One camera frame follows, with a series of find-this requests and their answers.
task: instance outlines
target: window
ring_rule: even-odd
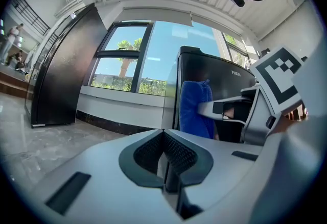
[[[242,42],[200,23],[193,26],[164,21],[115,22],[95,54],[88,85],[164,96],[167,79],[181,46],[205,54],[231,57],[244,68],[249,59]]]
[[[238,39],[235,39],[233,36],[230,36],[228,34],[223,33],[223,35],[224,35],[227,43],[230,43],[230,44],[236,46],[237,48],[246,52],[246,48],[245,48],[243,42],[239,41]]]
[[[245,67],[245,56],[242,55],[240,52],[237,52],[233,49],[229,49],[230,54],[232,57],[233,62],[235,62],[238,65],[241,65],[242,67]]]
[[[100,59],[91,86],[130,91],[136,61],[128,58]]]
[[[220,56],[215,29],[193,22],[193,27],[156,21],[144,62],[139,93],[165,95],[166,81],[181,46],[198,47]]]
[[[114,23],[102,47],[95,54],[95,66],[88,84],[105,89],[136,92],[152,26],[151,22]]]
[[[251,65],[244,43],[235,39],[233,36],[223,33],[230,52],[231,60],[248,69]]]
[[[139,46],[144,36],[145,29],[146,27],[116,28],[104,50],[109,51],[124,48],[125,50],[139,51]]]

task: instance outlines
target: window frame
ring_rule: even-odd
[[[232,55],[231,55],[231,52],[230,52],[230,49],[232,49],[232,50],[234,50],[234,51],[240,53],[241,55],[245,56],[245,58],[247,58],[247,61],[249,62],[249,65],[251,65],[252,63],[251,63],[251,60],[250,60],[250,58],[249,58],[248,53],[247,53],[246,51],[244,51],[243,49],[237,47],[236,45],[234,45],[234,44],[232,44],[232,43],[230,43],[230,42],[227,42],[224,33],[223,33],[223,32],[221,32],[221,33],[222,33],[222,35],[223,35],[223,37],[224,37],[224,40],[225,40],[225,43],[226,43],[226,45],[227,45],[228,52],[229,52],[229,56],[230,56],[230,60],[231,60],[233,63],[235,63],[234,60],[233,60],[233,57],[232,57]]]
[[[130,92],[138,93],[139,85],[141,83],[141,76],[144,67],[145,56],[147,54],[150,38],[154,28],[155,21],[120,21],[113,22],[109,27],[108,32],[97,49],[92,62],[90,63],[89,70],[85,76],[83,85],[91,86],[98,64],[102,58],[127,58],[137,59],[134,76],[132,79]],[[139,51],[130,50],[105,50],[107,44],[111,40],[115,31],[119,27],[146,27],[143,34],[142,42],[139,46]]]

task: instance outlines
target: brand logo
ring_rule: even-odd
[[[231,73],[234,74],[234,75],[237,75],[237,76],[241,77],[241,74],[239,72],[231,71]]]

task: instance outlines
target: tree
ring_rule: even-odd
[[[225,39],[226,39],[227,42],[237,46],[236,41],[232,36],[230,36],[228,34],[225,34],[225,33],[224,33],[224,36],[225,36]]]
[[[243,56],[240,53],[236,53],[236,55],[233,56],[233,61],[239,65],[241,65],[242,67],[244,67],[244,61],[243,60]]]
[[[139,39],[134,41],[134,44],[133,44],[133,50],[134,51],[139,51],[139,47],[141,45],[141,42],[142,42],[142,38],[139,38]]]
[[[128,41],[124,40],[118,43],[118,48],[124,48],[123,50],[138,51],[141,42],[142,42],[142,38],[139,38],[134,41],[134,45],[132,46]],[[122,62],[121,70],[119,72],[119,77],[123,78],[126,75],[129,64],[131,62],[136,61],[136,59],[119,58],[119,60]]]

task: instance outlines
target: marble floor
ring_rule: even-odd
[[[123,136],[79,120],[67,126],[32,129],[24,99],[0,93],[0,163],[26,191],[88,147]]]

